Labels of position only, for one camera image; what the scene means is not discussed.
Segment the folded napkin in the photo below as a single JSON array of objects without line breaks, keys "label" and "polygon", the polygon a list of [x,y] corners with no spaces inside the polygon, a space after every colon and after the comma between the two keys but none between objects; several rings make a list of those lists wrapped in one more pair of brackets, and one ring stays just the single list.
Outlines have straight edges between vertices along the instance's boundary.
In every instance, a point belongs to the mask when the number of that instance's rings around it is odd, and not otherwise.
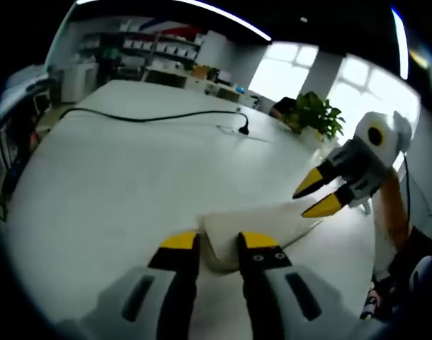
[{"label": "folded napkin", "polygon": [[214,212],[198,218],[201,254],[209,269],[218,272],[238,270],[236,238],[239,232],[260,232],[284,248],[307,234],[321,218],[303,218],[301,213],[316,203],[302,198],[269,207]]}]

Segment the black cable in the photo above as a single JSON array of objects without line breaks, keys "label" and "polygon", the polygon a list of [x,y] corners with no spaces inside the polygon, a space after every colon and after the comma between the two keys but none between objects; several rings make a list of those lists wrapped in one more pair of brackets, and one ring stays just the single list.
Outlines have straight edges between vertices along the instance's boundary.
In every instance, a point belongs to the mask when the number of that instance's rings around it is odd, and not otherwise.
[{"label": "black cable", "polygon": [[191,112],[191,113],[184,113],[183,115],[168,115],[168,116],[156,117],[156,118],[127,118],[127,117],[120,117],[120,116],[116,116],[116,115],[110,115],[109,113],[100,112],[98,110],[91,110],[90,108],[69,108],[68,110],[63,112],[63,114],[60,116],[60,119],[63,119],[63,117],[66,116],[71,111],[86,111],[86,112],[90,112],[90,113],[95,113],[97,115],[103,115],[103,116],[111,118],[111,119],[121,120],[124,122],[131,122],[131,123],[156,122],[159,120],[184,118],[184,117],[189,117],[192,115],[205,115],[205,114],[209,114],[209,113],[228,113],[231,115],[242,115],[244,117],[244,119],[246,119],[246,123],[244,124],[244,126],[240,127],[238,129],[238,131],[240,133],[242,133],[243,135],[249,134],[249,129],[248,129],[249,119],[247,118],[247,115],[245,115],[244,113],[241,113],[241,112],[237,112],[237,111],[208,110],[208,111],[196,111],[196,112]]},{"label": "black cable", "polygon": [[404,152],[402,152],[402,153],[403,153],[403,158],[404,158],[404,162],[405,162],[405,170],[407,171],[405,176],[407,177],[407,205],[408,205],[407,227],[408,227],[409,226],[409,219],[410,219],[410,215],[411,215],[411,195],[409,194],[409,170],[408,170],[407,156],[405,155]]}]

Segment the green leaves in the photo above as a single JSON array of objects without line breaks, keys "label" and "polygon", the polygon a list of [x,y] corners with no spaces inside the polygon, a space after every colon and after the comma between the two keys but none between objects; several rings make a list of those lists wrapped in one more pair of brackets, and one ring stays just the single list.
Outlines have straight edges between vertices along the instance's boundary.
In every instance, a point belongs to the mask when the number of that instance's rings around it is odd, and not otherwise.
[{"label": "green leaves", "polygon": [[328,99],[322,101],[316,93],[309,92],[305,95],[300,94],[296,98],[296,106],[284,119],[300,127],[296,131],[301,131],[302,128],[310,126],[331,140],[336,136],[337,132],[343,134],[343,127],[337,120],[342,123],[345,120],[339,116],[340,114],[341,111],[338,108],[333,108]]}]

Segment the white table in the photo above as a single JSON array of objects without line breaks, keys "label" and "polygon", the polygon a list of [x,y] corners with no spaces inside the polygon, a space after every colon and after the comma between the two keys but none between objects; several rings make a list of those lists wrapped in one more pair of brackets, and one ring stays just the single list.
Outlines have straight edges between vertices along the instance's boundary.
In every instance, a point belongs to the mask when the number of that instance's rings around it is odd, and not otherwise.
[{"label": "white table", "polygon": [[[131,81],[112,81],[79,104],[143,118],[237,106]],[[137,124],[74,112],[53,128],[23,172],[7,225],[15,268],[53,322],[88,313],[100,291],[147,264],[166,236],[195,228],[196,215],[290,200],[312,154],[278,121],[241,111],[249,137],[218,129],[244,124],[222,114]],[[286,252],[359,315],[373,269],[371,216],[344,208]],[[192,339],[251,338],[241,283],[238,273],[202,268]]]}]

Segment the storage box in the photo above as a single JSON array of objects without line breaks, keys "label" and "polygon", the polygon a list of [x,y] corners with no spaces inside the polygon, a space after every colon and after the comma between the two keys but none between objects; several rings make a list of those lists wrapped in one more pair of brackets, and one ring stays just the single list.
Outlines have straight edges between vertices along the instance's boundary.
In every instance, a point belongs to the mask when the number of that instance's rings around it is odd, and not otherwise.
[{"label": "storage box", "polygon": [[152,42],[151,41],[144,41],[142,43],[142,49],[143,50],[151,50],[152,49]]},{"label": "storage box", "polygon": [[125,41],[123,42],[123,47],[124,48],[131,48],[132,47],[132,39],[125,39]]},{"label": "storage box", "polygon": [[134,40],[134,42],[132,43],[132,46],[134,48],[141,48],[142,47],[142,41],[141,40]]},{"label": "storage box", "polygon": [[194,60],[195,57],[197,57],[197,52],[196,51],[188,51],[188,53],[186,53],[186,57],[188,59]]},{"label": "storage box", "polygon": [[175,54],[176,46],[175,45],[168,45],[166,46],[166,53],[169,53],[170,55]]},{"label": "storage box", "polygon": [[162,42],[157,43],[157,51],[158,52],[166,52],[166,47],[167,47],[167,44],[165,44],[165,43],[162,43]]},{"label": "storage box", "polygon": [[178,55],[179,57],[184,57],[186,56],[187,51],[188,50],[186,48],[179,47],[176,49],[176,55]]}]

